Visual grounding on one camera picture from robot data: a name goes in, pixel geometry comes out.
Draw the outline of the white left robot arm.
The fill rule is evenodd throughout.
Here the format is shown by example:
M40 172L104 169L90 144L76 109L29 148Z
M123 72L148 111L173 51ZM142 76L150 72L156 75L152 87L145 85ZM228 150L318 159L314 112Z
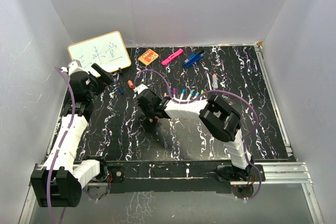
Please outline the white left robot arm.
M57 69L68 86L68 96L52 150L42 167L30 177L40 207L76 207L82 190L91 180L101 182L108 177L102 157L89 156L74 167L79 142L93 112L93 99L113 82L110 73L98 64L91 67L97 76L85 70L78 60Z

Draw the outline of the red orange marker pen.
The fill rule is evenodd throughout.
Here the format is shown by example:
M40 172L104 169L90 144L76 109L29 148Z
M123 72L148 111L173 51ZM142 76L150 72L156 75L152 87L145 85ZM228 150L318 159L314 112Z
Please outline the red orange marker pen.
M158 120L158 118L153 118L153 119L151 119L151 118L149 118L149 121L152 123L152 122L154 122L154 121L157 121Z

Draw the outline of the thick orange highlighter pen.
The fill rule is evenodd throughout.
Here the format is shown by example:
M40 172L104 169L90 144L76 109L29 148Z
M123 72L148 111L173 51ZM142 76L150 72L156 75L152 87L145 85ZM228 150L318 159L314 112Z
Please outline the thick orange highlighter pen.
M213 80L213 88L218 89L218 78L215 73L212 75L212 80Z

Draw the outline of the orange highlighter cap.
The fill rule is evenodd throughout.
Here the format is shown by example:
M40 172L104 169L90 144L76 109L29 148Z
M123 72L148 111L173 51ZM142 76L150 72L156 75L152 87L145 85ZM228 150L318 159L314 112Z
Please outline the orange highlighter cap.
M128 85L129 85L130 89L134 88L134 84L133 84L133 82L131 80L128 81Z

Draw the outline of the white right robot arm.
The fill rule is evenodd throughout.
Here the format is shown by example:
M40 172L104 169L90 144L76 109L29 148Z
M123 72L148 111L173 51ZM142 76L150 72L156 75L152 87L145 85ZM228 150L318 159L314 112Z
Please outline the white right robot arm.
M240 114L222 97L211 95L205 100L174 101L160 98L147 86L134 89L138 106L147 118L199 120L211 135L225 143L235 176L247 180L253 174L251 154L244 147Z

